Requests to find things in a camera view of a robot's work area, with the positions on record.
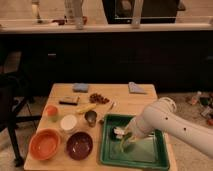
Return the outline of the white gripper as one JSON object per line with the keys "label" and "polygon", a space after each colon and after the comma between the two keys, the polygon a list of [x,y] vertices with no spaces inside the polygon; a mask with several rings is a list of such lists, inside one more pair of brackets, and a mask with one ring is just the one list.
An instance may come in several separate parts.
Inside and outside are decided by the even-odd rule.
{"label": "white gripper", "polygon": [[147,136],[146,128],[138,117],[133,117],[125,127],[125,133],[130,133],[129,142],[135,142]]}

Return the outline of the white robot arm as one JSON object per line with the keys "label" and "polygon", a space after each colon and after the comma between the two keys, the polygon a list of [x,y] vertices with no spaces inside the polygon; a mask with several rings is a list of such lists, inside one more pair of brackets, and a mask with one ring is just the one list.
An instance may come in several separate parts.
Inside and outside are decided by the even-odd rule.
{"label": "white robot arm", "polygon": [[168,97],[159,98],[134,116],[124,128],[132,138],[143,139],[152,131],[166,132],[213,158],[213,130],[175,115],[177,106]]}

